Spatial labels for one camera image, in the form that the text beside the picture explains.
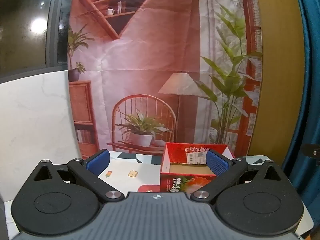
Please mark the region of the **red strawberry cardboard box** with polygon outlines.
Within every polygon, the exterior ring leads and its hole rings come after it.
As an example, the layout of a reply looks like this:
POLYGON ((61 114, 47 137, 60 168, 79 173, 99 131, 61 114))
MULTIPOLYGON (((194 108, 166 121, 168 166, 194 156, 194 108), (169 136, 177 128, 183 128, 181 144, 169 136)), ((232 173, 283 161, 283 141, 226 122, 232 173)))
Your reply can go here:
POLYGON ((233 160, 234 154, 227 145, 217 144, 188 144, 167 142, 162 156, 160 170, 160 191, 162 192, 185 192, 174 185, 174 178, 183 178, 183 182, 191 182, 191 179, 204 176, 208 182, 204 182, 204 186, 214 180, 217 176, 210 170, 206 164, 206 154, 213 149, 217 153, 222 154, 226 158, 233 160))

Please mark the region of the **printed living room backdrop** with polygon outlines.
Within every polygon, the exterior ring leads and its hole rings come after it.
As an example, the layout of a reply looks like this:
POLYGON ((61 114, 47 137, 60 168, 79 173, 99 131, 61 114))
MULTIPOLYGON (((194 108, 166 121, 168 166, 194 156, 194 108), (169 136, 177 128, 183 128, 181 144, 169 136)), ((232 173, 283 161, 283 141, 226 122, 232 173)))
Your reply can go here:
POLYGON ((72 0, 67 59, 83 158, 168 142, 248 154, 261 86, 258 0, 72 0))

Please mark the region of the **white patterned table mat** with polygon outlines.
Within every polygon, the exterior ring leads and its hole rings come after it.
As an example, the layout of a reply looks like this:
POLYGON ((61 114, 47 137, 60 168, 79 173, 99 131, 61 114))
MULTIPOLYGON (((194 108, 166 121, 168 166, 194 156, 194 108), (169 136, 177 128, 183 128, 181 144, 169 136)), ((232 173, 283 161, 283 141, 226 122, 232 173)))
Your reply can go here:
MULTIPOLYGON (((124 196, 128 192, 160 192, 160 170, 161 170, 161 156, 142 155, 134 153, 114 152, 110 153, 109 165, 99 174, 99 178, 108 183, 118 191, 122 192, 124 196)), ((261 166, 263 161, 268 160, 267 156, 254 155, 245 157, 248 164, 261 166)), ((191 182, 183 182, 183 178, 174 178, 174 185, 180 187, 178 189, 185 191, 188 196, 204 186, 204 176, 197 176, 199 178, 191 179, 191 182)), ((309 231, 314 227, 314 222, 310 213, 304 206, 304 214, 296 233, 302 236, 304 233, 309 235, 309 231)))

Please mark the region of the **blue curtain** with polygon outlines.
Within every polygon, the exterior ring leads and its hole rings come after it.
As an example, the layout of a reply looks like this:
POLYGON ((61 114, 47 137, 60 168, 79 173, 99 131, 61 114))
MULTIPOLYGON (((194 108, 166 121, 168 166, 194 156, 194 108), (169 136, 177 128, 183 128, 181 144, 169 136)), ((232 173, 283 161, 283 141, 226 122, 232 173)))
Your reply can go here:
POLYGON ((298 0, 304 36, 304 85, 300 111, 282 168, 319 224, 319 159, 303 146, 319 145, 319 0, 298 0))

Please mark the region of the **yellow wooden board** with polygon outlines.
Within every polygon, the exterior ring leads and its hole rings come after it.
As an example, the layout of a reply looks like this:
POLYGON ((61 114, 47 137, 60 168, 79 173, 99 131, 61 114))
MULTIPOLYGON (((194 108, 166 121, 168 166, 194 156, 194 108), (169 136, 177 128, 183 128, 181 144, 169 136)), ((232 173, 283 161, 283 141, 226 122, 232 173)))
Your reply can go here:
POLYGON ((297 123, 304 86, 304 36, 298 0, 258 0, 262 85, 250 155, 282 164, 297 123))

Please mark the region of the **dark window frame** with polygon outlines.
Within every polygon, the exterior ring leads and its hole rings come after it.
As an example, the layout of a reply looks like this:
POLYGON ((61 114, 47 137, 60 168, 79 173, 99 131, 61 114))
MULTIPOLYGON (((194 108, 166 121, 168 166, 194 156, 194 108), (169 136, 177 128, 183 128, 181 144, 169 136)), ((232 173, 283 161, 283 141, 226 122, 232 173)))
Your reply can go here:
POLYGON ((1 0, 1 82, 67 70, 72 0, 1 0))

